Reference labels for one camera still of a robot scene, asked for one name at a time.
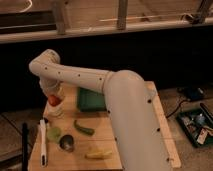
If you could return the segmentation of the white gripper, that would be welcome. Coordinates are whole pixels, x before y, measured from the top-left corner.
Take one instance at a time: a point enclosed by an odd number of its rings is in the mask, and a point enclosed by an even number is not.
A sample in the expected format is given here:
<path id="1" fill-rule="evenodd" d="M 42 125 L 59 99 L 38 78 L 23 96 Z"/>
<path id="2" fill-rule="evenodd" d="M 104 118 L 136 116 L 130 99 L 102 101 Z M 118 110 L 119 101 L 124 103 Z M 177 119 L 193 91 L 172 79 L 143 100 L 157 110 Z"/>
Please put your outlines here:
<path id="1" fill-rule="evenodd" d="M 39 84 L 45 96 L 49 95 L 55 95 L 57 97 L 60 96 L 59 81 L 41 78 Z"/>

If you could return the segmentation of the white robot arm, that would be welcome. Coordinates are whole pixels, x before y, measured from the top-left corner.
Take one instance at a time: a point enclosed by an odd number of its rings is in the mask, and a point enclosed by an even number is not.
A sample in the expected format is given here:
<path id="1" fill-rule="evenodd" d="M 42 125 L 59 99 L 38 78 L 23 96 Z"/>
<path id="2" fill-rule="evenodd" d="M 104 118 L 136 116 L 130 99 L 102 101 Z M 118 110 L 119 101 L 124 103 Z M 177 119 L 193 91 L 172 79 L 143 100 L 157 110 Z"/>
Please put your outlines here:
<path id="1" fill-rule="evenodd" d="M 34 58 L 29 70 L 46 95 L 62 82 L 104 95 L 124 171 L 173 171 L 152 97 L 139 74 L 65 66 L 51 49 Z"/>

